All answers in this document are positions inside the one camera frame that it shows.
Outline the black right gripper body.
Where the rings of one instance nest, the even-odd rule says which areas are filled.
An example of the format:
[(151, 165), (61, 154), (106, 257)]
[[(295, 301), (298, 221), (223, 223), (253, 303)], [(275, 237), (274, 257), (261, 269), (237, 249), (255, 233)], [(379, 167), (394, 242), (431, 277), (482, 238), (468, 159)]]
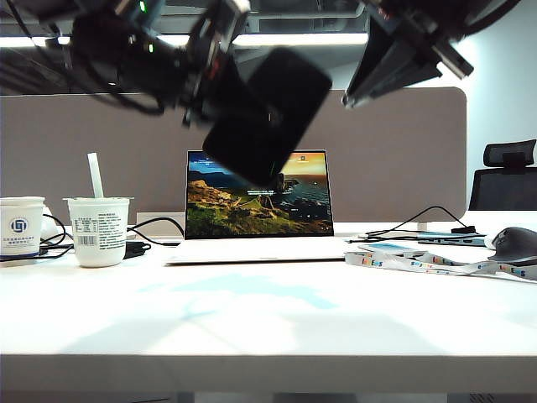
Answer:
[(430, 57), (435, 53), (439, 64), (460, 78), (473, 72), (473, 66), (452, 45), (468, 35), (472, 13), (467, 2), (366, 1), (364, 7), (369, 25), (379, 24), (396, 44)]

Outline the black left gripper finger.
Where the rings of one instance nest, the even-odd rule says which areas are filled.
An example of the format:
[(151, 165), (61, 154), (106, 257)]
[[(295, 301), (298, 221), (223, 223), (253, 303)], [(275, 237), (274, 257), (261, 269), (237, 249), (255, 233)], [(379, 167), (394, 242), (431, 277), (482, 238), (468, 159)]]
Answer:
[(219, 55), (213, 62), (213, 73), (214, 101), (252, 101), (255, 99), (254, 93), (242, 80), (231, 56)]
[(185, 109), (182, 124), (190, 126), (211, 125), (222, 115), (216, 105), (217, 91), (197, 92), (184, 90), (182, 92), (182, 107)]

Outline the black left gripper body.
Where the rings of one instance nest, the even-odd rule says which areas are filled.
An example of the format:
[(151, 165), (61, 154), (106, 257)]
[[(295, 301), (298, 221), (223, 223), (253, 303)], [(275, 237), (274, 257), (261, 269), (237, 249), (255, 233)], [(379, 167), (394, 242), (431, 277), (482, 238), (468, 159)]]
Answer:
[(214, 1), (195, 23), (185, 46), (189, 95), (202, 97), (216, 85), (250, 11), (249, 1)]

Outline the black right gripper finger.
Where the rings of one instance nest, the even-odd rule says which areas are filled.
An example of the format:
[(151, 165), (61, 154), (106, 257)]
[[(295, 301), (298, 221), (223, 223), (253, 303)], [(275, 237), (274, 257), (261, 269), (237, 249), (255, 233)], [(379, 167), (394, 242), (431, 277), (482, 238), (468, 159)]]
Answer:
[(394, 70), (394, 39), (379, 24), (370, 24), (362, 59), (342, 98), (345, 107), (359, 107), (383, 94)]
[(394, 70), (388, 77), (388, 83), (383, 87), (381, 96), (441, 76), (437, 68), (440, 58), (435, 53), (430, 57), (430, 55), (411, 49), (406, 44), (396, 44), (393, 56)]

